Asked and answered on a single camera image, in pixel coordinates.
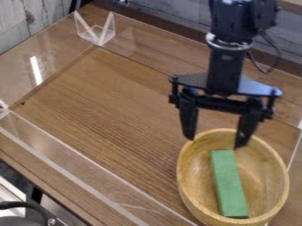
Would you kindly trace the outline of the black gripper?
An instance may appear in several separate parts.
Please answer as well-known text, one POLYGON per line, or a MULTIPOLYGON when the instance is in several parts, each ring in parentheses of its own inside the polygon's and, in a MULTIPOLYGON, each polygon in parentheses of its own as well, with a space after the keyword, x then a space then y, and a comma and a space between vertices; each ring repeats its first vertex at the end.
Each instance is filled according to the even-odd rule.
POLYGON ((212 47, 206 73, 173 75, 169 101, 180 109, 184 135, 197 134, 198 111, 217 110, 240 115, 234 149, 244 147, 254 134, 260 119, 275 115, 276 99, 283 91, 242 74, 245 50, 212 47))

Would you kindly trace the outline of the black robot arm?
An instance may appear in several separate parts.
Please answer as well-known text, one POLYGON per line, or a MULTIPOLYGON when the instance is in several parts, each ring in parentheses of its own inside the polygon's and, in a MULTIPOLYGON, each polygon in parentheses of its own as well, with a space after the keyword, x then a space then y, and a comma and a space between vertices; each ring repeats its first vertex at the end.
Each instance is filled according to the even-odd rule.
POLYGON ((244 75, 245 59, 258 36, 277 24, 277 0, 209 0, 212 27, 206 34, 210 60, 206 73, 176 74, 169 102, 180 109, 182 132, 197 135, 198 111, 240 115, 234 148, 244 147, 257 125, 275 115, 283 91, 244 75))

